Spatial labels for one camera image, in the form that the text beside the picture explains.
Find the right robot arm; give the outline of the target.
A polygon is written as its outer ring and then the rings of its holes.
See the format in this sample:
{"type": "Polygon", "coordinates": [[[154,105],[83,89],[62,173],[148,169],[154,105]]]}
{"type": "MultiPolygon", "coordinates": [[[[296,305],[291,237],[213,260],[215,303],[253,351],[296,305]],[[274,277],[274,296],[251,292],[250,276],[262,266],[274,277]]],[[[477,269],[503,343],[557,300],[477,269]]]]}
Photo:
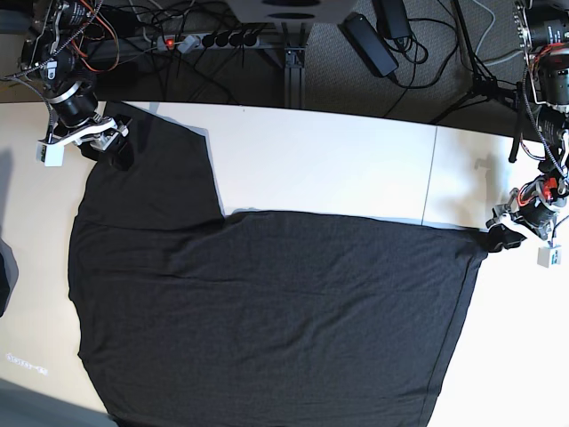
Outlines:
{"type": "Polygon", "coordinates": [[[99,26],[102,34],[118,40],[100,11],[101,1],[34,1],[36,18],[29,28],[20,57],[20,71],[2,77],[36,93],[48,113],[43,139],[36,157],[47,167],[63,165],[65,148],[80,149],[95,162],[105,161],[119,171],[132,165],[128,142],[128,116],[103,116],[95,95],[96,76],[89,55],[80,44],[89,28],[99,26]]]}

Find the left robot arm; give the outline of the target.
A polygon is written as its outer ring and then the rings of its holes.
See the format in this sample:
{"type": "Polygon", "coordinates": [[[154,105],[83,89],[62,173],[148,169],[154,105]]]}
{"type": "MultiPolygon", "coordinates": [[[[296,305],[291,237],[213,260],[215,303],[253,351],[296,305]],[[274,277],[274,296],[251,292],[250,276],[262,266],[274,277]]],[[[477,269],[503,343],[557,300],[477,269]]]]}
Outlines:
{"type": "Polygon", "coordinates": [[[531,238],[551,244],[568,203],[568,3],[517,1],[513,18],[525,69],[516,89],[509,162],[524,151],[540,173],[493,208],[486,224],[492,253],[531,238]]]}

